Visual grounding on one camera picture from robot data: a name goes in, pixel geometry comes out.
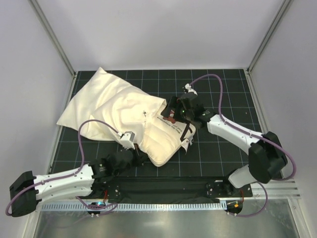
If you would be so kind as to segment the right aluminium frame post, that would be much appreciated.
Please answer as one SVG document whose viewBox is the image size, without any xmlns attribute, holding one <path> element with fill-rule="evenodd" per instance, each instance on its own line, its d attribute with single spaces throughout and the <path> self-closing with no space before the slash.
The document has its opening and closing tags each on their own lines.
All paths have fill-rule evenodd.
<svg viewBox="0 0 317 238">
<path fill-rule="evenodd" d="M 272 39 L 273 35 L 275 34 L 276 30 L 278 29 L 280 23 L 283 20 L 283 17 L 286 15 L 287 11 L 289 10 L 290 6 L 292 5 L 293 0 L 283 0 L 277 13 L 275 14 L 268 30 L 266 31 L 260 46 L 258 47 L 255 55 L 253 56 L 249 66 L 247 67 L 246 71 L 248 74 L 251 74 L 253 69 L 255 68 L 258 60 L 262 56 L 264 50 L 268 46 L 270 40 Z"/>
</svg>

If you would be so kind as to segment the cream pillow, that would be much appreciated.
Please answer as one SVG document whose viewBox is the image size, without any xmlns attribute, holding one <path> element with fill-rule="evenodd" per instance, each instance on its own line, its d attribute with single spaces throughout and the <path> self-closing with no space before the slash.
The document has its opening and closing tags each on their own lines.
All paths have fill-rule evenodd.
<svg viewBox="0 0 317 238">
<path fill-rule="evenodd" d="M 194 136 L 196 128 L 192 124 L 182 122 L 172 123 L 156 114 L 146 127 L 143 140 L 139 145 L 150 161 L 156 166 L 165 165 L 180 149 L 181 142 L 189 136 Z"/>
</svg>

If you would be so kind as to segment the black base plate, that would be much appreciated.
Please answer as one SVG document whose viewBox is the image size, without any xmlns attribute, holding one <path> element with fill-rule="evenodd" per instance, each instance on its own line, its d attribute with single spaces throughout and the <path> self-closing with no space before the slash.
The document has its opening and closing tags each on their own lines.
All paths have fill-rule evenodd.
<svg viewBox="0 0 317 238">
<path fill-rule="evenodd" d="M 234 188 L 225 177 L 115 177 L 92 185 L 82 199 L 136 204 L 211 203 L 220 198 L 253 196 L 251 186 Z"/>
</svg>

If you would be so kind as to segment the white pillow tag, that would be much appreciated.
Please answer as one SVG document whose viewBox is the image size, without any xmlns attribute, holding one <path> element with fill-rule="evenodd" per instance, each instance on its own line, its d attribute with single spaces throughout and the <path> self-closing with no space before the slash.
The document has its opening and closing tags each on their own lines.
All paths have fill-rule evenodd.
<svg viewBox="0 0 317 238">
<path fill-rule="evenodd" d="M 185 138 L 181 142 L 181 147 L 185 150 L 185 153 L 187 153 L 189 146 L 193 144 L 193 136 L 189 136 L 188 138 Z"/>
</svg>

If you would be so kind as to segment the cream pillowcase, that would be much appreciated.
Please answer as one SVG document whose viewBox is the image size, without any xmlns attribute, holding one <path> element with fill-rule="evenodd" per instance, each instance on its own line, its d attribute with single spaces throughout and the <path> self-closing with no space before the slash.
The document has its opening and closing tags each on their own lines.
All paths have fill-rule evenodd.
<svg viewBox="0 0 317 238">
<path fill-rule="evenodd" d="M 101 67 L 71 99 L 57 125 L 81 131 L 87 139 L 119 141 L 119 132 L 131 131 L 141 144 L 166 100 L 151 96 Z"/>
</svg>

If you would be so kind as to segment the black grid mat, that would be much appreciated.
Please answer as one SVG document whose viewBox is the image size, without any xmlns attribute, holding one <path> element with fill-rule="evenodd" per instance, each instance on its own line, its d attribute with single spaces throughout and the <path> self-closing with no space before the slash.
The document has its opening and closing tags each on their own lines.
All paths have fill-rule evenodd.
<svg viewBox="0 0 317 238">
<path fill-rule="evenodd" d="M 242 69 L 187 70 L 114 70 L 112 74 L 128 81 L 144 92 L 169 99 L 181 95 L 183 86 L 194 82 L 204 106 L 221 111 L 228 119 L 242 126 L 260 131 L 254 101 Z M 77 132 L 64 127 L 59 136 L 50 173 L 63 172 L 117 152 L 116 142 L 82 139 L 84 156 L 80 154 Z M 141 167 L 124 172 L 126 177 L 211 177 L 224 176 L 247 164 L 247 155 L 226 140 L 202 129 L 198 130 L 187 153 L 178 150 L 162 167 L 145 162 Z"/>
</svg>

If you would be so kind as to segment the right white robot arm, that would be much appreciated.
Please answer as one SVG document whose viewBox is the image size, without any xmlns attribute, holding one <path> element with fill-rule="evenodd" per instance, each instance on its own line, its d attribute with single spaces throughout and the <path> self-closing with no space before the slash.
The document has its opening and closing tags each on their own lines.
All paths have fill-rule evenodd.
<svg viewBox="0 0 317 238">
<path fill-rule="evenodd" d="M 227 175 L 223 191 L 228 196 L 235 196 L 245 185 L 270 182 L 288 163 L 276 134 L 248 130 L 220 113 L 205 109 L 193 92 L 181 97 L 172 96 L 161 116 L 171 123 L 182 122 L 196 129 L 205 128 L 248 155 L 247 165 Z"/>
</svg>

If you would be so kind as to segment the aluminium rail front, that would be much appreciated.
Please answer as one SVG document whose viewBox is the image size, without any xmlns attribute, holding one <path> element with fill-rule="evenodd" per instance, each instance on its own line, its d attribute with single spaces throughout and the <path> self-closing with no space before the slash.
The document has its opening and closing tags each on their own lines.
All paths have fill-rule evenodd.
<svg viewBox="0 0 317 238">
<path fill-rule="evenodd" d="M 267 193 L 270 198 L 280 197 L 296 197 L 299 196 L 298 189 L 294 181 L 290 180 L 287 182 L 272 181 L 264 186 L 259 184 L 250 184 L 253 196 L 263 198 Z"/>
</svg>

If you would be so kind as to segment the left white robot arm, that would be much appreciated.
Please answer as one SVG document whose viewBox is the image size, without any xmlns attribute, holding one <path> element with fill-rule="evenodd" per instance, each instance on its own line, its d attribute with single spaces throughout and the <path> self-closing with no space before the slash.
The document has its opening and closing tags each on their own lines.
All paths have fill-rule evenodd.
<svg viewBox="0 0 317 238">
<path fill-rule="evenodd" d="M 6 215 L 22 217 L 38 205 L 72 197 L 101 198 L 107 182 L 130 168 L 141 166 L 148 155 L 137 149 L 122 149 L 79 168 L 50 175 L 22 173 L 10 186 Z"/>
</svg>

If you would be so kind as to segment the aluminium frame post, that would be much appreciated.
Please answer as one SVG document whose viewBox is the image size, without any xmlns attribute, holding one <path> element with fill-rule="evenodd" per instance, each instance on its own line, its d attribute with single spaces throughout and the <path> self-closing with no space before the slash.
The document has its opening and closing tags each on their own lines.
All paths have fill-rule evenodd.
<svg viewBox="0 0 317 238">
<path fill-rule="evenodd" d="M 278 29 L 280 23 L 283 20 L 283 17 L 286 15 L 287 11 L 289 10 L 290 6 L 292 5 L 293 0 L 283 0 L 277 13 L 275 14 L 268 30 L 266 31 L 260 46 L 258 47 L 255 55 L 253 56 L 249 66 L 247 67 L 246 71 L 248 74 L 251 74 L 253 69 L 255 68 L 258 60 L 262 56 L 264 50 L 268 46 L 270 40 L 272 39 L 273 35 L 275 34 L 276 30 Z"/>
<path fill-rule="evenodd" d="M 73 66 L 71 65 L 62 45 L 60 44 L 53 28 L 51 27 L 44 11 L 42 10 L 40 4 L 37 0 L 28 0 L 28 3 L 32 7 L 36 17 L 38 18 L 39 22 L 41 23 L 44 31 L 46 32 L 47 36 L 49 37 L 52 45 L 56 49 L 59 57 L 61 58 L 62 62 L 64 63 L 65 67 L 69 71 L 70 75 L 74 78 L 76 71 L 74 70 Z"/>
</svg>

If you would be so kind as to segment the left aluminium frame post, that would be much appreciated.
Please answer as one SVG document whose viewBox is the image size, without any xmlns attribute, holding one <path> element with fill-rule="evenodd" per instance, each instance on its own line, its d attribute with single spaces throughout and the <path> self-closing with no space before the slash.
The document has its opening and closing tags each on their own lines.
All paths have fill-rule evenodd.
<svg viewBox="0 0 317 238">
<path fill-rule="evenodd" d="M 36 17 L 38 18 L 39 22 L 41 23 L 44 31 L 46 32 L 47 36 L 49 37 L 52 45 L 56 49 L 59 57 L 61 58 L 62 62 L 64 63 L 65 67 L 69 71 L 70 75 L 74 78 L 76 71 L 74 70 L 73 66 L 71 65 L 62 45 L 60 44 L 53 28 L 51 27 L 44 11 L 42 10 L 40 4 L 37 0 L 28 0 L 28 3 L 32 7 Z"/>
</svg>

